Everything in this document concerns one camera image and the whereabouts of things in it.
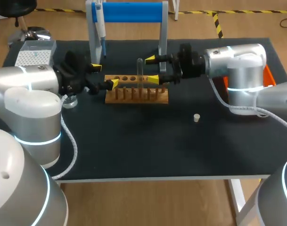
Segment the wooden floor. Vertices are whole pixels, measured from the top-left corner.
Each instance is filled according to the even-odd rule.
[[[38,0],[39,8],[84,10],[84,0]],[[287,10],[287,0],[181,0],[180,10]],[[225,38],[269,37],[287,72],[287,14],[220,14]],[[84,14],[33,12],[29,26],[43,26],[56,40],[87,40]],[[107,39],[158,39],[158,24],[107,24]],[[0,20],[0,66],[8,52],[13,19]],[[217,38],[211,16],[169,19],[169,39]],[[246,199],[258,180],[241,180]],[[66,184],[69,226],[233,226],[229,190],[223,180]],[[258,225],[257,220],[251,225]]]

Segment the white table leg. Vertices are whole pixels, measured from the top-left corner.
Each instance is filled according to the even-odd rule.
[[[242,210],[236,216],[237,226],[247,226],[256,216],[255,197],[258,192],[257,189],[248,199]]]
[[[236,212],[237,226],[247,226],[256,216],[255,199],[260,185],[246,202],[240,180],[231,179],[228,182]]]
[[[236,211],[236,214],[238,214],[246,203],[241,181],[239,179],[231,179],[228,180],[228,183],[231,191],[234,209]]]
[[[176,13],[176,0],[172,0],[173,11]]]
[[[178,20],[180,0],[176,0],[175,4],[176,4],[176,8],[174,7],[174,9],[175,9],[175,20]]]

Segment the yellow black tape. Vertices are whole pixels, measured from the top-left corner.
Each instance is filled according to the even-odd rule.
[[[40,12],[86,13],[86,11],[83,11],[83,10],[60,9],[60,8],[36,8],[35,11],[40,11]]]
[[[212,13],[213,16],[213,21],[214,21],[214,25],[215,28],[217,29],[217,34],[219,36],[219,39],[224,38],[223,32],[222,32],[222,28],[221,25],[219,23],[219,19],[218,19],[218,14],[217,13]]]
[[[37,8],[40,12],[66,12],[66,13],[86,13],[78,9],[59,9],[59,8]],[[287,10],[198,10],[198,11],[180,11],[179,14],[212,14],[212,13],[287,13]]]
[[[212,13],[287,13],[287,10],[198,10],[198,11],[180,11],[179,14],[212,14]]]

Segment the chair base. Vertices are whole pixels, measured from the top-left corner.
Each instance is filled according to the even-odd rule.
[[[10,47],[15,41],[26,40],[52,40],[51,34],[43,27],[28,27],[27,31],[19,30],[8,38],[8,46]]]

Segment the wooden test tube rack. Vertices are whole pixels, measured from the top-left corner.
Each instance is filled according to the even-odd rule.
[[[107,91],[106,104],[168,104],[168,90],[165,86],[159,88],[135,88],[138,78],[135,75],[105,75],[105,80],[118,79],[119,84],[134,84],[132,88],[115,88]],[[143,83],[147,81],[147,75],[143,76]]]

